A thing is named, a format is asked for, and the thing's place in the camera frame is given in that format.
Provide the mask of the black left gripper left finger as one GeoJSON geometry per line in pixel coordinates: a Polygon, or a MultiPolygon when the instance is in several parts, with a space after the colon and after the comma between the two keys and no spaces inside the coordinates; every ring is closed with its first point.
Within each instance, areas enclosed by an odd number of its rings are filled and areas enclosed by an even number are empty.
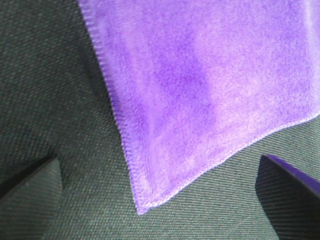
{"type": "Polygon", "coordinates": [[[0,185],[0,238],[40,240],[60,207],[57,156],[46,157],[0,185]]]}

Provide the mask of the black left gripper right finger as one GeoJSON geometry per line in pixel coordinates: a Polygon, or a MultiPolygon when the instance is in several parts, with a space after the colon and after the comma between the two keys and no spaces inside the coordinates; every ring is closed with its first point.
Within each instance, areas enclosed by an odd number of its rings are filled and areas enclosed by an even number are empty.
{"type": "Polygon", "coordinates": [[[260,158],[255,191],[279,239],[320,238],[319,180],[267,154],[260,158]]]}

